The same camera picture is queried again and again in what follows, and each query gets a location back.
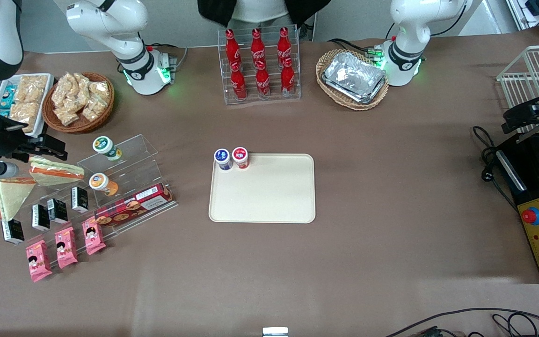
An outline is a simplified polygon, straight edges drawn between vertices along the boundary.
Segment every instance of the red-lidded cup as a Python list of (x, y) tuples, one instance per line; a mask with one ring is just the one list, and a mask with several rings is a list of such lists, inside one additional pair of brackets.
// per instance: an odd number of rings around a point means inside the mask
[(239, 169), (246, 169), (249, 165), (248, 151), (244, 147), (237, 147), (233, 150), (233, 161)]

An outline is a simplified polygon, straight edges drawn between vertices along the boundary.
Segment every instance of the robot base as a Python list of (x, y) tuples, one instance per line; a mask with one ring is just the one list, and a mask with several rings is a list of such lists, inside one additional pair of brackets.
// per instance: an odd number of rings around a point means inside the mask
[(131, 85), (137, 93), (141, 95), (152, 95), (158, 93), (163, 87), (169, 85), (171, 78), (163, 77), (160, 69), (166, 68), (162, 65), (162, 58), (166, 56), (166, 53), (160, 53), (159, 51), (151, 51), (153, 56), (153, 67), (144, 75), (144, 79), (137, 81), (135, 79), (128, 79), (128, 84)]
[(415, 71), (419, 66), (420, 62), (415, 63), (406, 63), (402, 65), (401, 68), (396, 64), (391, 56), (388, 53), (388, 49), (392, 45), (392, 41), (385, 41), (383, 44), (384, 52), (384, 71), (386, 72), (386, 78), (388, 79), (388, 85), (392, 86), (404, 86), (405, 84), (411, 82), (413, 76), (415, 76)]

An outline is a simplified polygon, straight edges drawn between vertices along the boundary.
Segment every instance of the white tray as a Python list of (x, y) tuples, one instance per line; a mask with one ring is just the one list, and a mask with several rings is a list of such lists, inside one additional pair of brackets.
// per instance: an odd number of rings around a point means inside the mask
[(24, 75), (45, 75), (47, 76), (47, 83), (45, 84), (45, 90), (43, 90), (43, 97), (41, 97), (41, 102), (39, 103), (39, 113), (36, 115), (35, 120), (35, 127), (32, 129), (32, 132), (29, 132), (26, 134), (26, 136), (29, 137), (36, 137), (43, 132), (43, 124), (45, 121), (43, 121), (43, 101), (45, 100), (45, 96), (47, 96), (47, 92), (51, 89), (53, 86), (53, 75), (47, 74), (47, 73), (36, 73), (36, 74), (22, 74), (22, 75), (13, 75), (9, 79), (1, 81), (0, 85), (0, 103), (1, 99), (4, 96), (4, 92), (6, 91), (6, 86), (12, 84), (12, 85), (18, 85), (20, 83), (20, 78)]
[(315, 170), (307, 154), (249, 154), (229, 171), (214, 163), (209, 218), (215, 222), (308, 224), (315, 219)]

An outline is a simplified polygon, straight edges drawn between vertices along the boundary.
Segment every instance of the pink snack package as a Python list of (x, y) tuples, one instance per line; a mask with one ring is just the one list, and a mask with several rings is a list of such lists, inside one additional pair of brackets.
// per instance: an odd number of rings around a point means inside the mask
[(98, 252), (105, 248), (101, 227), (95, 220), (94, 216), (83, 222), (83, 234), (86, 252), (89, 255), (92, 255), (94, 252)]
[(72, 227), (55, 233), (55, 247), (58, 252), (58, 264), (60, 268), (78, 262), (76, 245), (74, 244), (74, 229)]
[(47, 275), (53, 274), (49, 266), (45, 241), (41, 240), (26, 248), (26, 257), (28, 258), (28, 270), (32, 282), (37, 282)]

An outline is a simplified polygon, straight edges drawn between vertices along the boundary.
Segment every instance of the red emergency stop button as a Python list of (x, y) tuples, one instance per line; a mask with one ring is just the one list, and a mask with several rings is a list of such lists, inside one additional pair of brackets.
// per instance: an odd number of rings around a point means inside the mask
[(521, 212), (521, 218), (528, 224), (533, 224), (534, 226), (539, 225), (539, 209), (536, 207), (530, 207), (525, 211)]

